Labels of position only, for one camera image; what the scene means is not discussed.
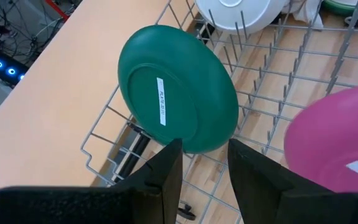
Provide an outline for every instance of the green plate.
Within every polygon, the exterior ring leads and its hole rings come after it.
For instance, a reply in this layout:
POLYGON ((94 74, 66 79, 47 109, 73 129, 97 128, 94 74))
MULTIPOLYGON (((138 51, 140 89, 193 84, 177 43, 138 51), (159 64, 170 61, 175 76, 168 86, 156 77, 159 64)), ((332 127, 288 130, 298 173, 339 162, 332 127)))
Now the green plate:
POLYGON ((202 153, 233 135, 239 108, 232 81, 215 54, 182 30, 138 30, 122 49, 118 79, 136 120, 162 144, 181 138, 185 152, 202 153))
POLYGON ((341 4, 332 0, 324 0, 323 7, 340 16, 352 16, 355 6, 341 4))

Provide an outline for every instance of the wire rack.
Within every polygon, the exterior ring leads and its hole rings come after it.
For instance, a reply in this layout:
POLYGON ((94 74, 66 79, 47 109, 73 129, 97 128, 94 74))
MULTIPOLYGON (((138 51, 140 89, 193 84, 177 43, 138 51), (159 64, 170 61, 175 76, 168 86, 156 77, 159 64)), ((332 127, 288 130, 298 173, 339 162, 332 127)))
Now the wire rack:
MULTIPOLYGON (((283 137, 294 116, 326 95, 358 85, 358 3, 348 18, 320 12, 324 28, 314 27, 317 15, 306 24, 284 14, 260 32, 248 34, 246 29, 238 29, 237 35, 232 35, 207 24, 194 2, 169 0, 156 24, 174 18, 177 28, 192 32, 221 59, 239 99, 240 116, 233 137, 285 166, 283 137), (186 6, 185 12, 183 7, 177 11, 180 4, 186 6)), ((81 147, 88 156, 86 167, 99 177, 99 185, 114 185, 123 179, 119 171, 129 156, 137 159, 135 171, 162 148, 153 140, 140 152, 135 144, 124 146, 122 139, 128 129, 137 132, 130 142, 149 136, 132 115, 115 107, 120 95, 117 86, 81 147), (117 139, 98 133, 99 125, 117 124, 104 123, 105 116, 125 123, 117 139), (92 152, 86 147, 89 141, 102 141, 109 148, 102 170, 92 166, 92 152), (117 160, 119 152, 123 158, 117 160)), ((191 222, 178 217, 177 223, 242 223, 229 180, 226 147, 207 154, 185 154, 183 161, 181 201, 193 207, 197 219, 191 222)))

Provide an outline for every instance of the pink plate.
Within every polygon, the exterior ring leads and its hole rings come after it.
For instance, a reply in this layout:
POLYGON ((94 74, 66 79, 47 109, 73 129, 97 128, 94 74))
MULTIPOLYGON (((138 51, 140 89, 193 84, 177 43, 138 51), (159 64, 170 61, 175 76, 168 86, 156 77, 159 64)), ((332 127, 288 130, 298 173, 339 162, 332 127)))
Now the pink plate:
POLYGON ((358 192, 358 87, 296 116, 284 139, 290 170, 335 192, 358 192))

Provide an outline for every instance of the wooden countertop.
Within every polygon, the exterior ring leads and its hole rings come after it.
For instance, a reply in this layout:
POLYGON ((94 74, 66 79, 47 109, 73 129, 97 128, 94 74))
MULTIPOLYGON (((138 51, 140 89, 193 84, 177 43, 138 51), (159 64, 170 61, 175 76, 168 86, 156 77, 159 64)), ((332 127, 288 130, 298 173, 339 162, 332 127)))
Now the wooden countertop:
MULTIPOLYGON (((167 0, 81 3, 0 106, 0 188, 94 181, 81 143, 117 85, 122 46, 136 30, 154 24, 166 5, 167 0)), ((171 5, 182 21, 186 1, 171 5)), ((178 27, 169 7, 161 24, 178 27)), ((121 94, 113 103, 129 114, 121 94)), ((123 124, 110 116, 97 129, 115 140, 123 124)), ((86 148, 91 166, 100 169, 111 145, 90 139, 86 148)))

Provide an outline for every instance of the white bowl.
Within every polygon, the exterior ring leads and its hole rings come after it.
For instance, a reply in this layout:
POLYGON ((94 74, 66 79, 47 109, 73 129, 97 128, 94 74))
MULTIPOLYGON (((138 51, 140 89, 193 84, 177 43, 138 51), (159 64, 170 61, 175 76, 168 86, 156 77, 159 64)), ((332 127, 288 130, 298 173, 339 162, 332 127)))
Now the white bowl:
POLYGON ((236 22, 240 34, 244 34, 241 11, 247 34, 262 30, 283 9, 286 0, 196 0, 201 15, 219 30, 236 34, 236 22))

